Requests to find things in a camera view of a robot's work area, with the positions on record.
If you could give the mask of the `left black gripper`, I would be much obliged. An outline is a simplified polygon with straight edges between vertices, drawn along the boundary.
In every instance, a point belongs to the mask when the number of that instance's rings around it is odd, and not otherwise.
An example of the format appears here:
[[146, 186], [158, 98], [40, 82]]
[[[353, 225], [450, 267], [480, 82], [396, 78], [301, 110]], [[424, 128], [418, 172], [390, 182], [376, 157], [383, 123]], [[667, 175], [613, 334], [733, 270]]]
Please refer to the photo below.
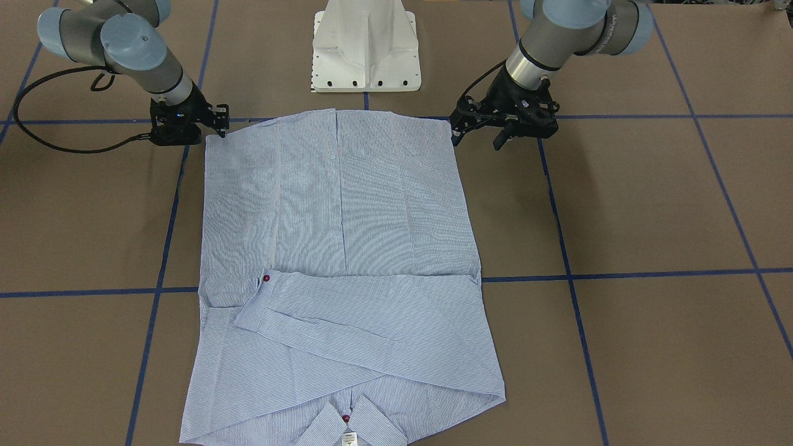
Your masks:
[[501, 129], [498, 139], [548, 139], [558, 132], [559, 104], [551, 96], [550, 79], [541, 76], [536, 89], [526, 89], [513, 80], [503, 65], [498, 68], [481, 102], [462, 96], [450, 114], [454, 147], [465, 135], [483, 127]]

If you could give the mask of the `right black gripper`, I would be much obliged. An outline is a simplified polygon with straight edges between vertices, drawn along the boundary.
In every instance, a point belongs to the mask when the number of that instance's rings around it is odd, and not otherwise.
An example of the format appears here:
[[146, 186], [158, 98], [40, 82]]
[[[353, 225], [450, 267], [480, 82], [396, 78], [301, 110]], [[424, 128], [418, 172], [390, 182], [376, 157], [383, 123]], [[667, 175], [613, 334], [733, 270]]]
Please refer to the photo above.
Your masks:
[[149, 112], [149, 139], [159, 146], [200, 144], [200, 125], [215, 131], [220, 138], [226, 138], [230, 129], [229, 105], [213, 107], [198, 87], [193, 87], [187, 98], [176, 105], [151, 99]]

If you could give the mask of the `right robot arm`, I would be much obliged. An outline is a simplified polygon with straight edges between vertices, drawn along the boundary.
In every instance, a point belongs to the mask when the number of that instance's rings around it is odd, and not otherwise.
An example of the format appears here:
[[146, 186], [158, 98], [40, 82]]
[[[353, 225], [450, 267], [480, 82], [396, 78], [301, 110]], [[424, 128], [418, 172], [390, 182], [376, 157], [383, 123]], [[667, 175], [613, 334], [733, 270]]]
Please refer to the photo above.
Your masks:
[[206, 100], [158, 32], [170, 12], [168, 1], [51, 7], [40, 14], [37, 33], [44, 48], [80, 63], [83, 71], [128, 76], [150, 95], [151, 130], [139, 139], [159, 146], [199, 144], [202, 127], [223, 138], [229, 106]]

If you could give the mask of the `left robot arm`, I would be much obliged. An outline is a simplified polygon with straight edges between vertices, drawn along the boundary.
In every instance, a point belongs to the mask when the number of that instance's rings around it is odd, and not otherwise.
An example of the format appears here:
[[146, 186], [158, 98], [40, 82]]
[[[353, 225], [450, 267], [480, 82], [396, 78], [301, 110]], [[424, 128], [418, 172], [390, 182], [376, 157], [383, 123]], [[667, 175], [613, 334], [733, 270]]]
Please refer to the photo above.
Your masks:
[[654, 30], [652, 12], [638, 1], [523, 1], [530, 21], [515, 49], [489, 70], [492, 84], [481, 100], [468, 90], [450, 114], [451, 141], [470, 132], [499, 129], [495, 150], [515, 138], [551, 138], [558, 130], [559, 104], [551, 80], [573, 56], [637, 53]]

